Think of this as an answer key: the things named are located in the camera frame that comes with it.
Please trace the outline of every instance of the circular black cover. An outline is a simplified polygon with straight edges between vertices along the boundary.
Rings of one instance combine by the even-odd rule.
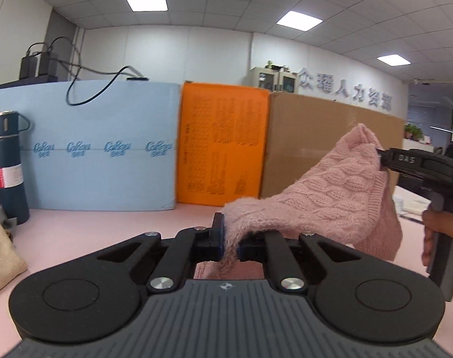
[[[21,281],[9,311],[21,337],[57,344],[85,343],[125,326],[140,293],[120,264],[74,260]]]
[[[370,257],[338,263],[314,301],[337,330],[371,343],[400,344],[431,337],[442,320],[440,289],[414,272]]]

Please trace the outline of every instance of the pink table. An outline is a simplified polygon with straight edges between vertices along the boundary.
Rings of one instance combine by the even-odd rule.
[[[15,239],[16,249],[27,261],[29,271],[0,291],[0,357],[20,341],[7,304],[11,290],[21,279],[144,232],[157,231],[168,238],[186,227],[209,226],[217,210],[182,204],[175,210],[158,212],[32,210],[31,219],[18,228]],[[404,239],[395,263],[424,274],[425,268],[420,263],[422,226],[408,220],[401,223]],[[453,302],[447,304],[435,339],[453,354]]]

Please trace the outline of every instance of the ceiling light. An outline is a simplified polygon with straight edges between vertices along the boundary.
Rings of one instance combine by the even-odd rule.
[[[134,12],[166,11],[166,0],[127,0]]]
[[[289,11],[277,24],[285,27],[295,28],[300,31],[309,31],[311,28],[322,23],[322,20],[316,19],[299,12]]]
[[[404,59],[399,55],[388,55],[388,56],[381,56],[377,58],[379,61],[387,63],[389,66],[403,66],[404,64],[410,64],[409,61]]]
[[[449,131],[448,129],[437,128],[436,126],[431,126],[432,129],[438,129],[439,131],[453,133],[453,131]]]

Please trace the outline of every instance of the pink knitted sweater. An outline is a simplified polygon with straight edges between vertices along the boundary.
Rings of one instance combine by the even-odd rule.
[[[258,263],[236,259],[239,241],[249,232],[270,229],[286,238],[318,233],[376,257],[393,260],[402,231],[389,191],[389,174],[381,169],[373,132],[359,124],[295,184],[267,199],[245,197],[223,208],[225,257],[197,266],[195,278],[255,279]]]

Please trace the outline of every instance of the dark blue thermos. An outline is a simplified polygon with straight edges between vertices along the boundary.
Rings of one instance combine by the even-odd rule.
[[[8,218],[16,217],[22,224],[29,219],[29,208],[21,169],[19,115],[0,112],[0,202]]]

